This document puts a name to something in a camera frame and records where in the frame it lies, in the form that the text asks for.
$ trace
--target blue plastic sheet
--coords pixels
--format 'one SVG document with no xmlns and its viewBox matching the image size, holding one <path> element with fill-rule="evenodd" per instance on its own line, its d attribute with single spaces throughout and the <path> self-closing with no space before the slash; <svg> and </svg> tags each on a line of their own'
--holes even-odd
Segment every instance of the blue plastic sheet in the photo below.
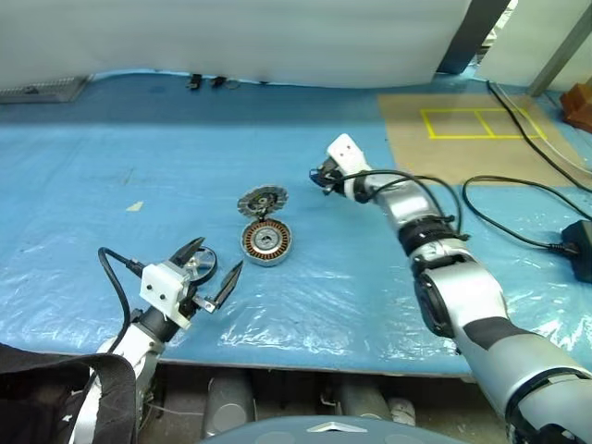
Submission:
<svg viewBox="0 0 592 444">
<path fill-rule="evenodd" d="M 393 167 L 376 92 L 242 85 L 190 93 L 185 81 L 124 76 L 92 83 L 73 104 L 0 107 L 0 340 L 93 352 L 114 336 L 121 312 L 96 259 L 100 246 L 158 262 L 205 236 L 220 260 L 203 288 L 213 293 L 242 258 L 240 234 L 250 221 L 237 200 L 277 184 L 290 195 L 276 215 L 292 230 L 290 257 L 273 268 L 246 264 L 223 309 L 197 314 L 166 358 L 468 373 L 453 343 L 424 326 L 407 259 L 379 209 L 326 197 L 308 179 L 342 132 L 371 165 Z M 452 211 L 446 193 L 436 192 Z M 567 193 L 589 204 L 582 193 Z M 472 195 L 488 214 L 537 239 L 556 241 L 577 220 L 541 191 L 475 186 Z M 127 211 L 137 202 L 140 211 Z M 466 231 L 505 289 L 512 320 L 592 368 L 591 290 L 574 280 L 569 262 L 469 215 Z M 138 279 L 117 272 L 130 305 L 145 307 Z"/>
</svg>

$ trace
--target bag strap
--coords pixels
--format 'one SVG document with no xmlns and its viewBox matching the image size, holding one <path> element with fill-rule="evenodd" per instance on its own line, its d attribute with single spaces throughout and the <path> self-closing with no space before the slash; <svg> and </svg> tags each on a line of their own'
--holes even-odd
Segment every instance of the bag strap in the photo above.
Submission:
<svg viewBox="0 0 592 444">
<path fill-rule="evenodd" d="M 0 375 L 73 364 L 91 367 L 101 380 L 102 396 L 92 443 L 135 442 L 136 376 L 124 358 L 105 353 L 76 357 L 42 354 L 0 343 Z"/>
</svg>

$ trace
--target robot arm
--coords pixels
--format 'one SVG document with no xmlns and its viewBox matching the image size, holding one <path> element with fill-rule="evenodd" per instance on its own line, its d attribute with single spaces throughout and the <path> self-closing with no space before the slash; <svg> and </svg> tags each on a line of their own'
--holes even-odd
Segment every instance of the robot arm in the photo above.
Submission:
<svg viewBox="0 0 592 444">
<path fill-rule="evenodd" d="M 365 203 L 396 179 L 396 174 L 373 175 L 347 134 L 327 153 L 327 161 L 311 175 L 325 193 L 336 191 Z M 456 342 L 495 411 L 529 442 L 592 443 L 592 374 L 510 321 L 498 281 L 417 183 L 400 182 L 373 201 L 409 256 L 426 326 Z"/>
<path fill-rule="evenodd" d="M 191 326 L 191 318 L 199 309 L 212 313 L 220 308 L 236 287 L 242 262 L 236 264 L 222 280 L 213 299 L 203 298 L 198 286 L 212 278 L 217 269 L 216 254 L 203 247 L 204 238 L 192 240 L 178 249 L 167 261 L 141 265 L 135 261 L 132 271 L 142 279 L 140 296 L 150 303 L 144 312 L 135 310 L 131 323 L 113 350 L 126 358 L 136 376 L 136 421 L 142 420 L 143 406 L 152 389 L 154 370 L 167 343 L 180 328 Z M 108 352 L 116 339 L 107 340 L 98 352 Z M 93 442 L 102 389 L 95 377 L 74 426 L 70 444 Z"/>
</svg>

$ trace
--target gray cylinder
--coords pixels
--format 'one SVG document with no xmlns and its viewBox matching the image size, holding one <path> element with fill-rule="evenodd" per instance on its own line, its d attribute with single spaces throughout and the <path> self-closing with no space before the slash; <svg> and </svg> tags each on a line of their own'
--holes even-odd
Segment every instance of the gray cylinder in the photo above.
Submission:
<svg viewBox="0 0 592 444">
<path fill-rule="evenodd" d="M 253 389 L 246 372 L 223 370 L 214 376 L 203 414 L 202 438 L 210 438 L 255 420 Z"/>
<path fill-rule="evenodd" d="M 338 386 L 337 399 L 341 414 L 392 420 L 387 402 L 367 377 L 344 376 Z"/>
</svg>

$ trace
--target power adapter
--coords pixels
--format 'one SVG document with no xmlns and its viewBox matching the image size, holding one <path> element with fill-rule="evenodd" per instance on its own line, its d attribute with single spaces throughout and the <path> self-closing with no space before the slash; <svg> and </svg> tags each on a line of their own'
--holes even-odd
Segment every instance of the power adapter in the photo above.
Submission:
<svg viewBox="0 0 592 444">
<path fill-rule="evenodd" d="M 562 245 L 576 253 L 567 254 L 577 280 L 592 283 L 592 222 L 579 220 L 561 232 Z"/>
</svg>

